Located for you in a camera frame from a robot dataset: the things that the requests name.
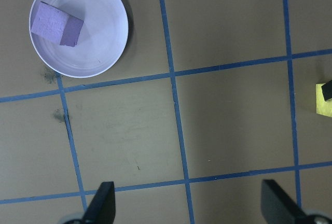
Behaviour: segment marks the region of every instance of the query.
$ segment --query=yellow block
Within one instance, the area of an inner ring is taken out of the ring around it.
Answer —
[[[316,84],[316,113],[332,117],[332,101],[325,101],[322,92],[323,84]]]

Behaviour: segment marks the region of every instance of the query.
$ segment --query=dark stain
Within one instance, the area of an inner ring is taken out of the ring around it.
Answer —
[[[57,109],[53,113],[53,117],[59,122],[63,123],[64,122],[64,112],[62,109]]]
[[[82,110],[83,110],[82,103],[77,103],[77,104],[76,104],[76,108],[77,108],[78,110],[82,111]]]
[[[49,84],[56,82],[56,73],[49,67],[44,67],[44,71],[41,75],[44,77],[44,80]]]

